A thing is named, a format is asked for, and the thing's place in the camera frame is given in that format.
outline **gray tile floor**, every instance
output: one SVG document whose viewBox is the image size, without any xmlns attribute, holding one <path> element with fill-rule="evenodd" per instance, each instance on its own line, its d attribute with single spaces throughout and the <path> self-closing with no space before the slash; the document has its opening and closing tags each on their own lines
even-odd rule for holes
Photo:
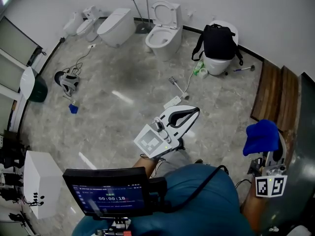
<svg viewBox="0 0 315 236">
<path fill-rule="evenodd" d="M 168 62 L 159 62 L 153 53 L 144 52 L 145 35 L 133 35 L 124 45 L 114 49 L 97 38 L 95 49 L 81 61 L 81 82 L 73 99 L 79 111 L 72 115 L 69 101 L 54 81 L 54 74 L 76 63 L 88 52 L 85 39 L 70 37 L 55 52 L 42 77 L 48 86 L 44 103 L 30 103 L 26 109 L 22 133 L 34 151 L 49 152 L 60 169 L 89 169 L 88 159 L 97 169 L 131 167 L 140 151 L 134 138 L 146 123 L 163 111 L 163 105 L 179 94 L 169 83 L 174 76 L 185 88 L 194 67 L 190 59 L 199 35 L 183 31 L 182 45 Z M 228 76 L 193 76 L 189 101 L 182 104 L 199 107 L 201 114 L 190 132 L 184 136 L 185 156 L 191 162 L 202 158 L 214 166 L 224 164 L 236 183 L 244 178 L 251 158 L 244 157 L 246 127 L 255 123 L 250 112 L 257 91 L 262 63 L 243 53 L 244 66 L 255 64 L 256 70 L 232 72 Z M 240 201 L 248 191 L 244 182 L 238 188 Z M 68 236 L 83 213 L 63 185 L 58 214 L 36 220 L 25 207 L 37 233 L 44 236 Z"/>
</svg>

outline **display screen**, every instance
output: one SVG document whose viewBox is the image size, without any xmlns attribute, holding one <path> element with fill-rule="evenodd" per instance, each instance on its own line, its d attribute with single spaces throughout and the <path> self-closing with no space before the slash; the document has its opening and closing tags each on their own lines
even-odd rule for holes
<svg viewBox="0 0 315 236">
<path fill-rule="evenodd" d="M 125 186 L 73 185 L 83 211 L 90 213 L 119 213 L 145 207 L 140 184 Z"/>
</svg>

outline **blue t-shirt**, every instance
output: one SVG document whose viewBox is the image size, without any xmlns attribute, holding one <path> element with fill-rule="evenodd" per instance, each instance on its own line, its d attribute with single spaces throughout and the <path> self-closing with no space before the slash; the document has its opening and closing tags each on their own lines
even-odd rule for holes
<svg viewBox="0 0 315 236">
<path fill-rule="evenodd" d="M 184 202 L 215 170 L 204 164 L 190 164 L 165 176 L 165 200 L 172 206 Z M 91 236 L 96 229 L 108 228 L 107 221 L 84 217 L 72 236 Z M 238 195 L 231 178 L 220 170 L 201 192 L 182 209 L 173 213 L 155 212 L 131 218 L 133 236 L 253 236 L 247 219 L 240 213 Z"/>
</svg>

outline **white toilet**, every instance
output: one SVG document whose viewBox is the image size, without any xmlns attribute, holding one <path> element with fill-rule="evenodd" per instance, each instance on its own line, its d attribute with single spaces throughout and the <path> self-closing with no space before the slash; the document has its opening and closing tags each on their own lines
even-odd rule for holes
<svg viewBox="0 0 315 236">
<path fill-rule="evenodd" d="M 156 25 L 146 37 L 157 59 L 167 61 L 179 49 L 182 42 L 183 20 L 181 6 L 166 1 L 152 5 L 152 20 Z"/>
<path fill-rule="evenodd" d="M 136 26 L 130 9 L 119 8 L 100 25 L 97 34 L 106 44 L 120 47 L 131 35 Z"/>
<path fill-rule="evenodd" d="M 233 40 L 236 45 L 238 45 L 238 31 L 235 28 L 235 26 L 231 25 L 230 23 L 227 23 L 225 21 L 220 20 L 214 20 L 209 25 L 217 24 L 224 27 L 229 27 L 231 32 L 235 33 L 235 36 L 233 36 Z M 223 59 L 211 59 L 207 58 L 205 56 L 205 53 L 202 55 L 203 57 L 203 63 L 205 65 L 205 68 L 208 70 L 208 72 L 211 75 L 219 75 L 222 72 L 224 72 L 227 67 L 230 65 L 232 60 L 223 60 Z"/>
<path fill-rule="evenodd" d="M 97 33 L 94 29 L 94 23 L 97 19 L 99 19 L 100 14 L 95 6 L 85 9 L 83 13 L 88 19 L 79 26 L 77 29 L 77 34 L 79 36 L 85 36 L 87 41 L 92 42 L 97 38 Z"/>
<path fill-rule="evenodd" d="M 83 23 L 83 18 L 80 13 L 73 12 L 69 22 L 64 26 L 63 30 L 70 36 L 77 34 L 77 29 Z"/>
</svg>

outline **backpack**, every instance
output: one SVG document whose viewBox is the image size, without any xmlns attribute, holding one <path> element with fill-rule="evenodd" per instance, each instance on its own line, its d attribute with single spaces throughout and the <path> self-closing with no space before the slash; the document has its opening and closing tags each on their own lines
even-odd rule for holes
<svg viewBox="0 0 315 236">
<path fill-rule="evenodd" d="M 243 65 L 243 56 L 233 41 L 233 36 L 235 36 L 235 33 L 232 33 L 229 27 L 223 27 L 217 24 L 211 26 L 206 25 L 192 52 L 191 59 L 193 61 L 200 60 L 203 52 L 207 58 L 224 60 L 231 60 L 236 54 L 240 60 L 239 64 Z M 202 42 L 204 42 L 204 51 L 200 53 L 198 59 L 194 59 L 193 56 L 199 52 Z"/>
</svg>

